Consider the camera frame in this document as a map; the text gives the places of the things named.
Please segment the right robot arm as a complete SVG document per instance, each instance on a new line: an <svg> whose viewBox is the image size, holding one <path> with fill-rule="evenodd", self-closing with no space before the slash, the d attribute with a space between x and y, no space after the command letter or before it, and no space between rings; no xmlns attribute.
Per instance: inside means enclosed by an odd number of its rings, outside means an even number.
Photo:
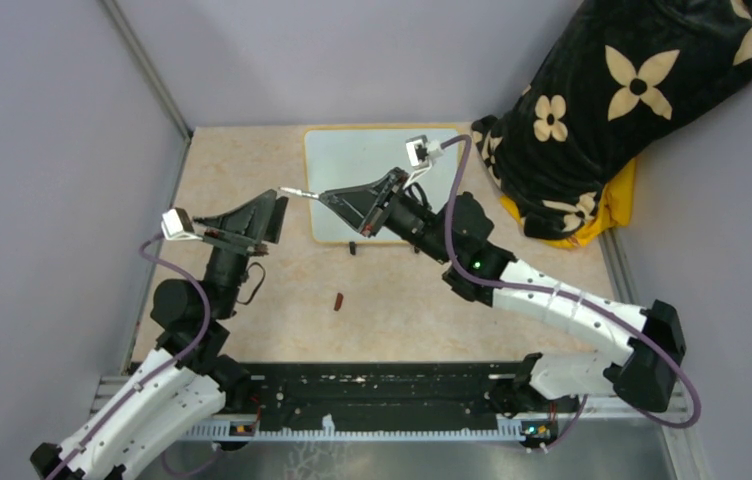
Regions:
<svg viewBox="0 0 752 480"><path fill-rule="evenodd" d="M686 346L677 309L656 300L639 306L609 300L559 281L489 241L494 229L470 192L433 212L405 188L394 168L364 185L324 191L320 204L352 230L383 229L449 268L442 276L461 298L531 316L590 344L591 355L526 357L515 398L528 412L571 395L614 394L643 412L664 413L681 379Z"/></svg>

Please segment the white marker pen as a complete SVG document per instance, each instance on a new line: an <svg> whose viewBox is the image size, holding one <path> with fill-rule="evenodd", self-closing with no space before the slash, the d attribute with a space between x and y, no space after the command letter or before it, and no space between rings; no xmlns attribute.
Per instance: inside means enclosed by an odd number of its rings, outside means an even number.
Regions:
<svg viewBox="0 0 752 480"><path fill-rule="evenodd" d="M320 197L320 195L318 193L311 192L311 191L306 191L306 190L302 190L302 189L298 189L298 188L280 187L279 190L281 192L289 194L289 195L293 195L293 196L297 196L297 197L301 197L301 198L307 198L307 199L310 199L310 200L317 200Z"/></svg>

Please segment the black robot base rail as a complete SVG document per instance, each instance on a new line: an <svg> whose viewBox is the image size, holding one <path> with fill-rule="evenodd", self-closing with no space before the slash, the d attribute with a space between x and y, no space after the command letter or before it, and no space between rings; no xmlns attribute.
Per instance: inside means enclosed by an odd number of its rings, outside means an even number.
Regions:
<svg viewBox="0 0 752 480"><path fill-rule="evenodd" d="M529 385L536 355L517 362L247 363L222 412L256 433L435 434L493 431L524 414L574 413L570 394L549 400Z"/></svg>

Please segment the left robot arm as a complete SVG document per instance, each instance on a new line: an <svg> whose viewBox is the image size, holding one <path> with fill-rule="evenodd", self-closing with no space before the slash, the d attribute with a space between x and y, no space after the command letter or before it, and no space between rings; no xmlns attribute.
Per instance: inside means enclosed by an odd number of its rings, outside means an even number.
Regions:
<svg viewBox="0 0 752 480"><path fill-rule="evenodd" d="M222 214L192 217L172 208L141 256L177 273L153 295L152 319L162 328L133 375L75 433L43 443L30 456L41 479L135 479L197 423L244 411L252 399L248 370L221 349L242 284L255 257L278 243L288 206L267 190ZM197 279L147 249L159 241L202 242L211 254Z"/></svg>

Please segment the red marker cap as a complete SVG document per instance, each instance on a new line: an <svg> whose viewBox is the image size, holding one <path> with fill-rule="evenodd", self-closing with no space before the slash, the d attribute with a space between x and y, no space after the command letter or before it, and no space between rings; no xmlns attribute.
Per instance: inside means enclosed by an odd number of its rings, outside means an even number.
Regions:
<svg viewBox="0 0 752 480"><path fill-rule="evenodd" d="M333 310L334 311L339 311L342 308L343 301L344 301L344 295L342 293L338 292L336 294L336 298L335 298Z"/></svg>

